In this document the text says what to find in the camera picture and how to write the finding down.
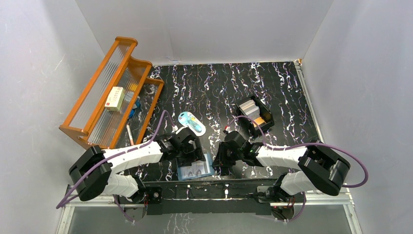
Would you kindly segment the blue leather card holder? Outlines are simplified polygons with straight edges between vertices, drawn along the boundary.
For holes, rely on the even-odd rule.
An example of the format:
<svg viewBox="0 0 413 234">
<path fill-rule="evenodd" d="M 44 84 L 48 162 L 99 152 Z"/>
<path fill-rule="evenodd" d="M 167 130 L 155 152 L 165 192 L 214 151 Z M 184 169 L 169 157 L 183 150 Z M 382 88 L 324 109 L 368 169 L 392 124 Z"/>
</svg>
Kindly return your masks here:
<svg viewBox="0 0 413 234">
<path fill-rule="evenodd" d="M 198 160 L 190 166 L 179 166 L 178 180 L 185 181 L 213 175 L 215 171 L 212 167 L 212 158 L 209 153 L 204 154 L 204 157 L 205 161 Z"/>
</svg>

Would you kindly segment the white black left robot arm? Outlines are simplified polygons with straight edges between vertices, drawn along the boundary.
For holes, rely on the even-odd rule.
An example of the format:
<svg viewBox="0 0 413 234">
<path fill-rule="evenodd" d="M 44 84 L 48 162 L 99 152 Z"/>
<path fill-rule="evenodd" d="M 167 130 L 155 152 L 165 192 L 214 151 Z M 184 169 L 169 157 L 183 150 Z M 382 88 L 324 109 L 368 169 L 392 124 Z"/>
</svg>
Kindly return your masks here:
<svg viewBox="0 0 413 234">
<path fill-rule="evenodd" d="M 176 161 L 178 166 L 205 161 L 199 137 L 190 128 L 183 127 L 176 133 L 156 136 L 139 145 L 118 149 L 95 145 L 69 169 L 69 175 L 81 201 L 108 194 L 139 203 L 148 195 L 147 187 L 138 177 L 121 172 L 163 161 Z"/>
</svg>

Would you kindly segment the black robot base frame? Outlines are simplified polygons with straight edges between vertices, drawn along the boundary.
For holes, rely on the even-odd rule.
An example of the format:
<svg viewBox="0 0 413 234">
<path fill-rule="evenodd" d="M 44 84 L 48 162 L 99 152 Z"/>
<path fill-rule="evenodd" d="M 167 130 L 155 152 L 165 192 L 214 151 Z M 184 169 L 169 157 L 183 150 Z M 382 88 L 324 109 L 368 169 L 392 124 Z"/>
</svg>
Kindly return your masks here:
<svg viewBox="0 0 413 234">
<path fill-rule="evenodd" d="M 274 178 L 152 181 L 143 185 L 136 198 L 115 196 L 124 212 L 140 207 L 144 215 L 250 213 L 285 221 L 294 219 L 294 207 L 306 202 L 301 192 L 282 195 Z"/>
</svg>

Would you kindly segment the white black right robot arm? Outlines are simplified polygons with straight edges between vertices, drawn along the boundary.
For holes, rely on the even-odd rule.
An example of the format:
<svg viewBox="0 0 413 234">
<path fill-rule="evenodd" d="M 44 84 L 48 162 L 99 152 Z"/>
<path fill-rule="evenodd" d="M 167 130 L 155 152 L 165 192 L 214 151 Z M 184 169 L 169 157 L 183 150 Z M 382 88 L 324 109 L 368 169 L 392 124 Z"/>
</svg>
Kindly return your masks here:
<svg viewBox="0 0 413 234">
<path fill-rule="evenodd" d="M 239 132 L 232 131 L 220 142 L 212 166 L 228 168 L 239 160 L 250 166 L 295 169 L 294 173 L 279 176 L 267 189 L 258 187 L 251 197 L 259 202 L 286 202 L 294 195 L 310 190 L 337 196 L 351 167 L 347 160 L 322 143 L 275 147 L 250 143 Z"/>
</svg>

